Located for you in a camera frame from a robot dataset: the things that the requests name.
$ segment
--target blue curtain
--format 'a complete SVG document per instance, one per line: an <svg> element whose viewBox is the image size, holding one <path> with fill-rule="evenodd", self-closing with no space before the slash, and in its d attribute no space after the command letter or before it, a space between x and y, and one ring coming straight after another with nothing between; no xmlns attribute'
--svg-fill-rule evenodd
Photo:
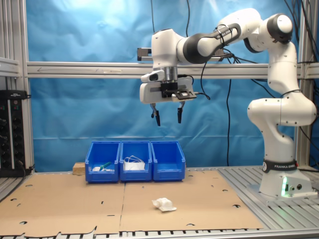
<svg viewBox="0 0 319 239"><path fill-rule="evenodd" d="M284 1L278 0L189 2L189 35L211 32L221 18L247 7L258 10L263 19L279 12L291 17ZM30 61L137 62L137 48L151 46L151 0L26 3ZM186 0L153 0L153 7L155 31L173 28L185 36ZM250 53L243 42L227 48L239 57L268 62L267 52ZM85 160L93 140L178 140L188 167L226 165L228 79L203 80L211 100L199 96L187 102L182 124L177 123L178 104L158 104L161 127L151 119L151 108L139 100L140 79L30 82L35 169L39 172L71 170L75 162ZM199 80L195 80L194 89L201 90ZM268 97L263 88L249 79L232 81L231 166L262 164L263 138L249 121L247 107L254 99ZM293 128L283 130L293 136Z"/></svg>

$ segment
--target blue bin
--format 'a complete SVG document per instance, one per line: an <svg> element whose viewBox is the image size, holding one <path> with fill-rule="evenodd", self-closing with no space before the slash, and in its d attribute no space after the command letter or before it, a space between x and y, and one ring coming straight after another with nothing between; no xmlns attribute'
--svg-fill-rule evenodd
<svg viewBox="0 0 319 239"><path fill-rule="evenodd" d="M178 141L151 142L154 181L181 181L185 178L185 156Z"/></svg>
<svg viewBox="0 0 319 239"><path fill-rule="evenodd" d="M85 180L89 183L107 183L119 181L120 141L93 141L85 159ZM94 172L94 167L100 167L108 162L112 164L107 169L114 171Z"/></svg>
<svg viewBox="0 0 319 239"><path fill-rule="evenodd" d="M124 170L124 159L134 155L145 163L144 170ZM120 180L151 181L152 180L152 153L149 141L122 141L120 156Z"/></svg>

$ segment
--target metal floor grating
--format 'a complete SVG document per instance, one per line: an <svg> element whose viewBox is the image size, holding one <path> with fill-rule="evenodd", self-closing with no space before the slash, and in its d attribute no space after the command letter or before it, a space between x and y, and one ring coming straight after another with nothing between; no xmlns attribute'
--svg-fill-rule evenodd
<svg viewBox="0 0 319 239"><path fill-rule="evenodd" d="M105 239L105 238L319 238L319 200L294 200L273 203L267 207L250 191L248 185L259 184L261 167L188 168L188 171L218 170L233 187L240 199L251 209L263 224L261 230L196 230L158 232L120 232L118 234L95 235L94 231L84 235L61 235L42 239ZM319 173L304 172L314 184L319 183ZM0 178L0 199L4 197L20 178ZM0 237L0 239L24 239Z"/></svg>

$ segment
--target crumpled white tissue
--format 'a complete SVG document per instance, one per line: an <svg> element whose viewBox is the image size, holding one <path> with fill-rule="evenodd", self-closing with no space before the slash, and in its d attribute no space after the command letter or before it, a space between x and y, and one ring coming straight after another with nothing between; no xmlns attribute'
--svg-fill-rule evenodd
<svg viewBox="0 0 319 239"><path fill-rule="evenodd" d="M158 198L156 200L152 200L152 202L153 205L160 209L162 212L175 211L177 209L173 207L172 201L167 198Z"/></svg>

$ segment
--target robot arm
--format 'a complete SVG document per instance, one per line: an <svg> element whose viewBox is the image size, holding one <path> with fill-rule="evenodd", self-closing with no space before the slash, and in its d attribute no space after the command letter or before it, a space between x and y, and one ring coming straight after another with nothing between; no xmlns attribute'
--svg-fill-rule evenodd
<svg viewBox="0 0 319 239"><path fill-rule="evenodd" d="M190 78L178 78L178 65L205 63L218 49L240 40L244 40L246 47L254 53L264 51L273 42L288 43L291 35L292 23L287 16L277 14L262 21L259 13L252 8L226 16L208 34L199 33L185 38L172 29L158 31L152 36L154 71L141 78L140 100L151 105L152 117L156 116L159 126L156 103L181 102L177 114L181 123L185 101L195 99L196 94Z"/></svg>
<svg viewBox="0 0 319 239"><path fill-rule="evenodd" d="M181 121L185 101L196 98L191 80L178 78L177 65L207 62L216 50L239 40L253 53L268 50L268 86L284 96L254 100L248 106L248 117L264 137L264 175L260 192L272 197L317 195L312 191L309 178L297 170L292 139L278 131L279 125L301 126L311 124L317 109L299 90L297 81L297 53L292 37L293 26L284 14L261 20L252 8L234 12L223 18L209 34L184 38L172 29L152 36L154 71L142 77L140 100L151 104L182 102L178 108Z"/></svg>

